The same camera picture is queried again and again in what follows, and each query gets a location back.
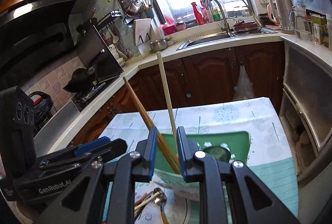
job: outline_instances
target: electric kettle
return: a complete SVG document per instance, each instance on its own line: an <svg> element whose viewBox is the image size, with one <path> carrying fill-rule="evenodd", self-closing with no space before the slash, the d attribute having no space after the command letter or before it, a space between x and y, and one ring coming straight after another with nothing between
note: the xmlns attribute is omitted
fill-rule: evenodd
<svg viewBox="0 0 332 224"><path fill-rule="evenodd" d="M269 0L270 11L274 18L274 23L280 23L281 32L285 34L295 35L294 29L289 27L289 11L293 9L291 0Z"/></svg>

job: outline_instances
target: spoon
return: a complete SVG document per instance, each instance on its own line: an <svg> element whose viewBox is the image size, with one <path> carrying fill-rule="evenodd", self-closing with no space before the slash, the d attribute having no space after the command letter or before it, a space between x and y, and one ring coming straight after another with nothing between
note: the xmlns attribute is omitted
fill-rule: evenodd
<svg viewBox="0 0 332 224"><path fill-rule="evenodd" d="M154 200L154 203L156 205L160 206L160 213L161 213L161 218L163 220L163 224L168 224L168 221L167 221L167 218L165 215L165 211L164 211L164 206L166 204L167 197L160 188L155 188L153 193L156 193L156 192L159 192L160 194L156 197L156 199Z"/></svg>
<svg viewBox="0 0 332 224"><path fill-rule="evenodd" d="M113 37L113 43L117 43L119 41L119 37L117 37L115 34L113 34L111 28L108 28L108 31L110 32L110 34L112 35Z"/></svg>

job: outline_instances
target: cutting board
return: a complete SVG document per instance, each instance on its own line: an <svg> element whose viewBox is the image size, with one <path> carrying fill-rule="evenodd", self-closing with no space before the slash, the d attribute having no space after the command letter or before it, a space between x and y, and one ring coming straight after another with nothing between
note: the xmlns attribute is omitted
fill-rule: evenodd
<svg viewBox="0 0 332 224"><path fill-rule="evenodd" d="M151 19L136 19L134 20L134 45L138 46L142 44L141 39L139 36L142 36L143 42L149 40L147 37L147 33L150 35L150 28L151 28Z"/></svg>

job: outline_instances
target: range hood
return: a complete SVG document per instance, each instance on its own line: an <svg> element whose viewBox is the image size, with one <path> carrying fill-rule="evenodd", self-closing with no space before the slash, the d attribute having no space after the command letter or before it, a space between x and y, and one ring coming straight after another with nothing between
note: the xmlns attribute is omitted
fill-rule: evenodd
<svg viewBox="0 0 332 224"><path fill-rule="evenodd" d="M68 17L76 0L40 0L0 18L0 90L22 86L74 49Z"/></svg>

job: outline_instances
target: tablecloth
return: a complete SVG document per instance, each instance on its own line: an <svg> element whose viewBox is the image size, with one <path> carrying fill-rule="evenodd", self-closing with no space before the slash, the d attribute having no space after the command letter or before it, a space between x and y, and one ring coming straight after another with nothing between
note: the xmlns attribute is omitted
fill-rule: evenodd
<svg viewBox="0 0 332 224"><path fill-rule="evenodd" d="M172 133L167 110L148 113L161 133ZM295 216L298 215L298 185L291 150L279 117L268 98L177 108L173 113L176 126L183 126L187 134L249 132L248 167ZM147 138L148 129L139 113L117 114L100 137L103 136L111 140L124 139L128 145L127 152L130 152L140 140ZM160 184L162 181L156 175L150 184L137 183L135 198ZM172 189L164 190L167 195L165 212L170 224L199 223L198 202L175 195ZM153 223L162 224L159 208L149 204L136 223L152 223L152 219Z"/></svg>

